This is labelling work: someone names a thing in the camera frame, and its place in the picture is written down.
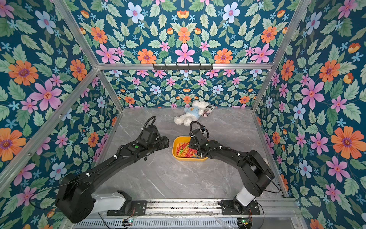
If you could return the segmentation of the yellow plastic storage box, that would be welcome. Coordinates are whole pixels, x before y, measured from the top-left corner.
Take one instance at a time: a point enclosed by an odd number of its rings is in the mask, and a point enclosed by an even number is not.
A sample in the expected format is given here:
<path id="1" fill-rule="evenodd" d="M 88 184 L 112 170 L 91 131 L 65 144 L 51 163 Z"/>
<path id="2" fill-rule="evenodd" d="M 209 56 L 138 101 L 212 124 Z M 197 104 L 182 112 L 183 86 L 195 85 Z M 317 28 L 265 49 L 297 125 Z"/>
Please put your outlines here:
<path id="1" fill-rule="evenodd" d="M 173 142 L 172 155 L 178 161 L 188 161 L 188 162 L 203 162 L 206 161 L 207 157 L 202 157 L 198 155 L 196 149 L 190 148 L 191 138 L 189 136 L 179 136 Z"/>

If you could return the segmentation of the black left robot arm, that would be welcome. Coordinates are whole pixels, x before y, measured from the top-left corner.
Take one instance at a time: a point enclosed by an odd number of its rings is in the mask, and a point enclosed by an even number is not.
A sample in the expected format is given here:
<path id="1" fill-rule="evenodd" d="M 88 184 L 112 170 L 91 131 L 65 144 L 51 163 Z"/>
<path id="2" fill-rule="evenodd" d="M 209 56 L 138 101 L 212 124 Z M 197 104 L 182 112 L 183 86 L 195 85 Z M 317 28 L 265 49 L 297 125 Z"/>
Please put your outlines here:
<path id="1" fill-rule="evenodd" d="M 72 223 L 79 223 L 91 214 L 104 211 L 130 214 L 132 198 L 127 193 L 116 191 L 98 194 L 96 191 L 123 168 L 169 147 L 169 139 L 160 135 L 155 121 L 156 116 L 150 117 L 137 139 L 120 146 L 109 159 L 79 175 L 65 176 L 55 200 L 57 209 Z"/>

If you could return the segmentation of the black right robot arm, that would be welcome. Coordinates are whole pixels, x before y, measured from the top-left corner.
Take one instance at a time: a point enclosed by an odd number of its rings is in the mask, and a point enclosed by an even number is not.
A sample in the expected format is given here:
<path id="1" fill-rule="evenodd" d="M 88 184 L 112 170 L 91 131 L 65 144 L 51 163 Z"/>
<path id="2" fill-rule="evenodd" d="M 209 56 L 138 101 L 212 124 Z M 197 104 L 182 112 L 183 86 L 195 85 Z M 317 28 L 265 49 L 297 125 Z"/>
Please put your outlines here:
<path id="1" fill-rule="evenodd" d="M 191 138 L 189 147 L 195 149 L 199 157 L 220 160 L 238 170 L 243 188 L 233 199 L 233 209 L 236 213 L 244 214 L 252 201 L 263 192 L 275 194 L 281 192 L 280 188 L 275 192 L 266 189 L 270 184 L 274 184 L 275 176 L 268 163 L 257 151 L 238 151 L 217 141 L 209 140 L 208 130 L 197 121 L 192 121 L 189 129 Z"/>

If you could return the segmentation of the white plush teddy bear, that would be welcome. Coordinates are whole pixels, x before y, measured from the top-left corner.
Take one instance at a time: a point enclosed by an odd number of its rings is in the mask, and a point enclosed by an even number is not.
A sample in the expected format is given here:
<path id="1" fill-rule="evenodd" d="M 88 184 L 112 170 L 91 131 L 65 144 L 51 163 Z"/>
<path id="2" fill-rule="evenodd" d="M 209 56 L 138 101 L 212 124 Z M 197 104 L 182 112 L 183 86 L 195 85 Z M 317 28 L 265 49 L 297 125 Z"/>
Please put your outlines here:
<path id="1" fill-rule="evenodd" d="M 209 105 L 206 101 L 195 100 L 191 107 L 184 108 L 185 113 L 183 115 L 174 118 L 174 123 L 188 127 L 193 121 L 197 121 L 203 115 Z"/>

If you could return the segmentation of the flag print pouch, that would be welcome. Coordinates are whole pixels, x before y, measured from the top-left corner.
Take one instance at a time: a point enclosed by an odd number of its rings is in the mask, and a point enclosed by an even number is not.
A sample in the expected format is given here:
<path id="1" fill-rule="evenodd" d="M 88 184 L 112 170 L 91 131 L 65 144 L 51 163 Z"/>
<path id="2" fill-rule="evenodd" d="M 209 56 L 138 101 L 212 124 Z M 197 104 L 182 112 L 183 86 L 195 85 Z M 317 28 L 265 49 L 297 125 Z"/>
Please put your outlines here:
<path id="1" fill-rule="evenodd" d="M 204 110 L 204 112 L 202 114 L 202 117 L 208 117 L 208 116 L 210 116 L 210 114 L 215 110 L 215 108 L 216 107 L 214 105 L 208 105 L 205 108 L 205 110 Z"/>

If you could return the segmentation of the white vent grille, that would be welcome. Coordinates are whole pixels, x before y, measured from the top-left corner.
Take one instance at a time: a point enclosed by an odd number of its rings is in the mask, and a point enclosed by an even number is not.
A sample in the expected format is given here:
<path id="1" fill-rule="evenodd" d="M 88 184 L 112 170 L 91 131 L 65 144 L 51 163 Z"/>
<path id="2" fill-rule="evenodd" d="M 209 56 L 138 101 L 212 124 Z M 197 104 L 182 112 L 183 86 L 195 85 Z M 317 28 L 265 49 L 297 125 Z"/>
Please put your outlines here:
<path id="1" fill-rule="evenodd" d="M 122 218 L 86 219 L 74 229 L 238 229 L 234 218 Z"/>

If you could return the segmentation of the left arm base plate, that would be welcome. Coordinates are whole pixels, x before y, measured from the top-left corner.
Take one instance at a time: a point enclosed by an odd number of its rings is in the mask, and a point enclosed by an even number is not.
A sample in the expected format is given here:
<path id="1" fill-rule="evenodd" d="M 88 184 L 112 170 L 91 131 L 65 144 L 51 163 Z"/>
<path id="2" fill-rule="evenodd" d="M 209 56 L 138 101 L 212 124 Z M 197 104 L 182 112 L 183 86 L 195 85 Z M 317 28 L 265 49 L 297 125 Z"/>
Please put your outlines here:
<path id="1" fill-rule="evenodd" d="M 146 200 L 128 200 L 119 210 L 107 211 L 107 216 L 143 216 L 146 209 Z"/>

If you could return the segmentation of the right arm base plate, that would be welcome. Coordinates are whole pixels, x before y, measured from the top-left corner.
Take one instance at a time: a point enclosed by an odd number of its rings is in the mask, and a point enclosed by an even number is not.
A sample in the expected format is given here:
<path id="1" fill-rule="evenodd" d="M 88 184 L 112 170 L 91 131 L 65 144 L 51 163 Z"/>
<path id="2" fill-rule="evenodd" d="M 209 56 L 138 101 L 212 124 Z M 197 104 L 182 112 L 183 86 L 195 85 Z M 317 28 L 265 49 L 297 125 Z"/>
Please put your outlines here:
<path id="1" fill-rule="evenodd" d="M 248 206 L 241 205 L 237 200 L 220 200 L 218 205 L 221 207 L 223 215 L 260 215 L 260 207 L 256 200 Z"/>

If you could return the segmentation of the black hook rail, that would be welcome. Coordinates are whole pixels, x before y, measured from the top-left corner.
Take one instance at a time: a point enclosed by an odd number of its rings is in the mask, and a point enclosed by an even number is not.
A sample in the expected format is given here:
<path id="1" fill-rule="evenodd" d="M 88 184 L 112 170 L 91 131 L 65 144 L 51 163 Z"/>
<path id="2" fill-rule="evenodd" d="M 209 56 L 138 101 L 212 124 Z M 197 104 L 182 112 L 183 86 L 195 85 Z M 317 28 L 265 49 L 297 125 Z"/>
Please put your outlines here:
<path id="1" fill-rule="evenodd" d="M 201 71 L 201 70 L 213 70 L 213 65 L 207 64 L 153 64 L 154 70 L 164 70 L 164 71 L 180 71 L 180 70 L 191 70 L 191 71 Z"/>

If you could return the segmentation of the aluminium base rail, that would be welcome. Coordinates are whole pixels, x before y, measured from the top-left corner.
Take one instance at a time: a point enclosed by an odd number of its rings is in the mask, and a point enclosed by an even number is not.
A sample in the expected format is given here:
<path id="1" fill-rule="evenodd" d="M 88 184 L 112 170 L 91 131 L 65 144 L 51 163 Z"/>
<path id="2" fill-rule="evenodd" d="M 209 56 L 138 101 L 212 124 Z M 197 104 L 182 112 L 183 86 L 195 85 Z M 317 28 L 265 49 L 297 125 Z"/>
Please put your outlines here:
<path id="1" fill-rule="evenodd" d="M 220 200 L 232 199 L 133 199 L 146 200 L 147 209 L 143 216 L 229 216 L 223 215 Z M 230 215 L 232 217 L 301 217 L 302 213 L 293 198 L 256 198 L 261 214 Z M 107 210 L 100 211 L 107 215 Z"/>

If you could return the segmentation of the aluminium corner post right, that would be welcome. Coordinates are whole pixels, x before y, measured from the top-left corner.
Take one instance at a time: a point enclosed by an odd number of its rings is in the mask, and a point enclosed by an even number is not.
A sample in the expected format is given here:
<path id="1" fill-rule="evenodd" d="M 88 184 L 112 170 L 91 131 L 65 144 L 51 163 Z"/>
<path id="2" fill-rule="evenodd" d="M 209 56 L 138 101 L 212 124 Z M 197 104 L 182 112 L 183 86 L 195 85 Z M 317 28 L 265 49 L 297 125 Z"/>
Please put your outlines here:
<path id="1" fill-rule="evenodd" d="M 253 114 L 255 114 L 257 108 L 259 107 L 260 102 L 262 101 L 267 88 L 270 85 L 272 76 L 276 73 L 282 58 L 285 55 L 288 45 L 291 43 L 293 36 L 302 20 L 304 15 L 306 14 L 307 8 L 309 7 L 311 1 L 310 0 L 301 0 L 298 1 L 297 8 L 294 12 L 294 15 L 288 25 L 287 33 L 284 35 L 282 42 L 274 56 L 272 67 L 267 73 L 265 80 L 263 81 L 261 88 L 257 94 L 256 100 L 251 108 Z"/>

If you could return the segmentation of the aluminium corner post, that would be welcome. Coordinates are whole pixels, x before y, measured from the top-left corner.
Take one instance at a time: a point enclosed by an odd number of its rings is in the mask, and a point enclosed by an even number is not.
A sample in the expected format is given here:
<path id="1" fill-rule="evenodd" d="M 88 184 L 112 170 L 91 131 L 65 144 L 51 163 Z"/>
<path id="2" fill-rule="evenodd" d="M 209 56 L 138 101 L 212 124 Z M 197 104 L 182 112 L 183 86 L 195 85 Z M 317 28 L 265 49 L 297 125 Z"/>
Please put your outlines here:
<path id="1" fill-rule="evenodd" d="M 104 72 L 104 70 L 100 69 L 99 61 L 97 60 L 92 48 L 88 44 L 87 40 L 85 39 L 85 36 L 83 35 L 78 23 L 76 22 L 74 16 L 72 15 L 70 9 L 67 6 L 67 3 L 65 1 L 53 1 L 56 9 L 62 16 L 63 20 L 67 24 L 70 32 L 72 33 L 74 39 L 82 49 L 82 52 L 84 53 L 85 57 L 88 59 L 90 66 L 92 70 L 96 70 L 98 73 L 99 79 L 102 81 L 103 85 L 105 86 L 106 91 L 108 92 L 110 98 L 114 102 L 114 105 L 116 106 L 117 110 L 121 113 L 123 111 L 123 106 L 121 105 L 117 94 L 115 90 L 112 87 L 112 84 L 107 79 L 107 76 Z"/>
<path id="2" fill-rule="evenodd" d="M 293 36 L 302 20 L 304 15 L 306 14 L 307 8 L 309 7 L 311 1 L 310 0 L 301 0 L 298 1 L 297 8 L 294 12 L 294 15 L 288 25 L 287 33 L 284 35 L 282 42 L 274 56 L 272 67 L 267 73 L 265 80 L 263 81 L 261 88 L 257 94 L 256 100 L 251 108 L 253 114 L 255 114 L 257 108 L 259 107 L 260 102 L 262 101 L 267 88 L 270 85 L 272 76 L 276 73 L 282 58 L 285 55 L 288 45 L 291 43 Z"/>

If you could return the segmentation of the aluminium corner post left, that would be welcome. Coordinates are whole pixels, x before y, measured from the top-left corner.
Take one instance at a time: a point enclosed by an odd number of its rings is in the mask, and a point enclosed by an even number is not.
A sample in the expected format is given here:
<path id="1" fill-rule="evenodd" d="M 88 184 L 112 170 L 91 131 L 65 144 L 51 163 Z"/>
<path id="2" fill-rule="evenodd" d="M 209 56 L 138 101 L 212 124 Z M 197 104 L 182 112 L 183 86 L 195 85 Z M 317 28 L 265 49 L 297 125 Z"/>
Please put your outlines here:
<path id="1" fill-rule="evenodd" d="M 121 113 L 123 111 L 123 106 L 121 105 L 117 94 L 115 90 L 112 87 L 112 84 L 107 79 L 107 76 L 104 72 L 104 70 L 100 69 L 99 61 L 97 60 L 92 48 L 88 44 L 87 40 L 85 39 L 85 36 L 83 35 L 78 23 L 76 22 L 74 16 L 72 15 L 70 9 L 67 6 L 67 3 L 65 1 L 53 1 L 56 9 L 62 16 L 63 20 L 67 24 L 70 32 L 72 33 L 74 39 L 82 49 L 82 52 L 84 53 L 85 57 L 88 59 L 90 66 L 92 70 L 96 70 L 98 73 L 99 79 L 102 81 L 103 85 L 105 86 L 106 91 L 108 92 L 110 98 L 114 102 L 114 105 L 116 106 L 117 110 Z"/>

